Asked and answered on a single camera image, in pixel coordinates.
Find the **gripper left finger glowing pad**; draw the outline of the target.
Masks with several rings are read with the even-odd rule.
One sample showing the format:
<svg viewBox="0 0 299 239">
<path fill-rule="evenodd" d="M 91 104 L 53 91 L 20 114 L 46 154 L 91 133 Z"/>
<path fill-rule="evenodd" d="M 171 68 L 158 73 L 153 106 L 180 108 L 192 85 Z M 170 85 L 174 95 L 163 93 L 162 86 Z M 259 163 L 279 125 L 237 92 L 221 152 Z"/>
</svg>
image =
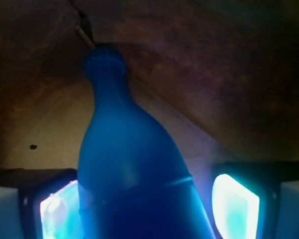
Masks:
<svg viewBox="0 0 299 239">
<path fill-rule="evenodd" d="M 0 239 L 83 239 L 75 169 L 0 169 Z"/>
</svg>

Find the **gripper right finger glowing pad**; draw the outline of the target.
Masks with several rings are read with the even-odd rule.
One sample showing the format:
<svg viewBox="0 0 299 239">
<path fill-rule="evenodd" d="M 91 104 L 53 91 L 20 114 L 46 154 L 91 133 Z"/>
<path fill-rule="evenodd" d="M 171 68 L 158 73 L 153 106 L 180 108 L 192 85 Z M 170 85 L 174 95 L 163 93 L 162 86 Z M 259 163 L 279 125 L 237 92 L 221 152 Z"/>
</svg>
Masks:
<svg viewBox="0 0 299 239">
<path fill-rule="evenodd" d="M 299 161 L 226 162 L 212 176 L 218 239 L 299 239 Z"/>
</svg>

